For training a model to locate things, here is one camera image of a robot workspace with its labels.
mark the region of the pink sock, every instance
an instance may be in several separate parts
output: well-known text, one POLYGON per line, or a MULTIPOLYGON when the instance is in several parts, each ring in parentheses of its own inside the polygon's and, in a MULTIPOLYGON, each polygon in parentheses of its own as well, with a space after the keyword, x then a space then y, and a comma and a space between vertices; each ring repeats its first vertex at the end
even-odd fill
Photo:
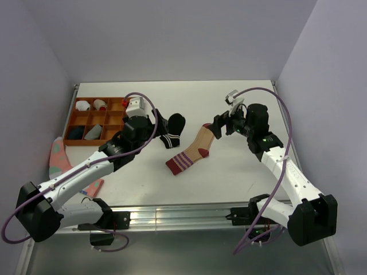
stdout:
MULTIPOLYGON (((54 179, 73 168, 66 155, 64 142, 61 137, 55 139, 52 144, 49 165, 50 179, 54 179)), ((80 192, 91 198, 95 198, 103 183, 104 180, 98 179, 80 192)))

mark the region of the white table surface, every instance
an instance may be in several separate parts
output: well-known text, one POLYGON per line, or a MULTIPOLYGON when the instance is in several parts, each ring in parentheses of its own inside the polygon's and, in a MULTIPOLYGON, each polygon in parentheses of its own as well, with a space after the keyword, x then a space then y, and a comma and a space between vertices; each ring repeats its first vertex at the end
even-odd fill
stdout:
MULTIPOLYGON (((270 193, 276 183, 272 173, 248 149, 246 138, 233 134, 214 139, 209 157, 198 161, 186 171, 174 176, 165 162, 186 149, 204 123, 213 122, 215 115, 228 109, 225 96, 234 89, 250 87, 272 89, 269 80, 261 81, 167 81, 82 83, 77 97, 124 97, 130 92, 148 96, 162 116, 182 114, 186 125, 181 134, 181 146, 166 149, 154 139, 133 162, 104 177, 98 197, 111 206, 140 206, 184 203, 246 202, 250 198, 270 193)), ((265 91, 246 93, 244 103, 261 103, 268 107, 270 131, 286 145, 288 134, 276 98, 265 91)), ((97 147, 68 146, 71 165, 86 160, 97 147)), ((68 203, 79 203, 76 194, 68 203)), ((276 199, 288 199, 282 188, 276 199)))

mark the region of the red stripe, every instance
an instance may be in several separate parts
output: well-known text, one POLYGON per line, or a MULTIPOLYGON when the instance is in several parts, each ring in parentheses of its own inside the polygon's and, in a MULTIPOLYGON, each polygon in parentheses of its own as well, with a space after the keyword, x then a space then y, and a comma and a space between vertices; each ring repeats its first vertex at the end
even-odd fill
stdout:
POLYGON ((182 172, 181 168, 179 168, 179 166, 176 164, 176 162, 174 162, 173 159, 170 159, 166 162, 166 165, 168 166, 168 168, 171 170, 173 175, 177 175, 179 173, 182 172))

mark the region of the tan sock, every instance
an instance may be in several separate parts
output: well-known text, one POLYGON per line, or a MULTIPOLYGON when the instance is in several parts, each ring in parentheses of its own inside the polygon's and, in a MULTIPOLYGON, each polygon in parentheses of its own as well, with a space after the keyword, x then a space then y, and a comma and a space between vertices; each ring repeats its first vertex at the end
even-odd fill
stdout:
POLYGON ((209 156, 209 150, 214 139, 214 134, 211 130, 207 129, 208 125, 209 123, 204 124, 200 128, 194 142, 186 150, 166 162, 166 165, 172 171, 173 175, 176 176, 198 160, 209 156))

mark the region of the gray sock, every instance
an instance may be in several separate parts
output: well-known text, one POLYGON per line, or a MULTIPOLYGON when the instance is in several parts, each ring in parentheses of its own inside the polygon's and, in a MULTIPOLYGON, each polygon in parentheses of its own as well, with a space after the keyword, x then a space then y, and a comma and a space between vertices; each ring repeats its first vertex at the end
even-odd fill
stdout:
POLYGON ((84 137, 86 140, 99 139, 102 133, 102 126, 95 125, 84 137))

